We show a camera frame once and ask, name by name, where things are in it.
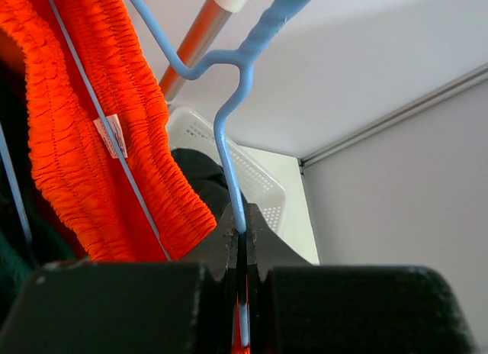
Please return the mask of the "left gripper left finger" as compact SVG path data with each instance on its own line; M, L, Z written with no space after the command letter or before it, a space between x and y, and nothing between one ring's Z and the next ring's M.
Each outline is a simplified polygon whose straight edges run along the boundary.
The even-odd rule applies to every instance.
M229 353L236 306L231 210L177 262L51 262L21 290L3 353Z

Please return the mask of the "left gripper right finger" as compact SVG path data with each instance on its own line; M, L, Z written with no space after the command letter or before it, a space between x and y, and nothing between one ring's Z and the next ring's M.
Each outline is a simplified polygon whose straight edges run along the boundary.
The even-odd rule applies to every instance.
M418 265L313 265L247 209L253 353L474 353L447 281Z

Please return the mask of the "black shorts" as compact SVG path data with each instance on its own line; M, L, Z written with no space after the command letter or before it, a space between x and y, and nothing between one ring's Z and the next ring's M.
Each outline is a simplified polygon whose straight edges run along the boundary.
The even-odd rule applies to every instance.
M227 209L232 210L230 190L221 166L198 150L178 148L171 154L194 192L217 221Z

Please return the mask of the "orange shorts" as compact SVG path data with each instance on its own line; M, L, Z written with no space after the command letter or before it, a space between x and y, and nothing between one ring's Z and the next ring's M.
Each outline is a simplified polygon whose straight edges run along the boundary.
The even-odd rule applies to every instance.
M36 186L99 268L182 257L230 216L230 186L194 183L121 0L1 0L25 61Z

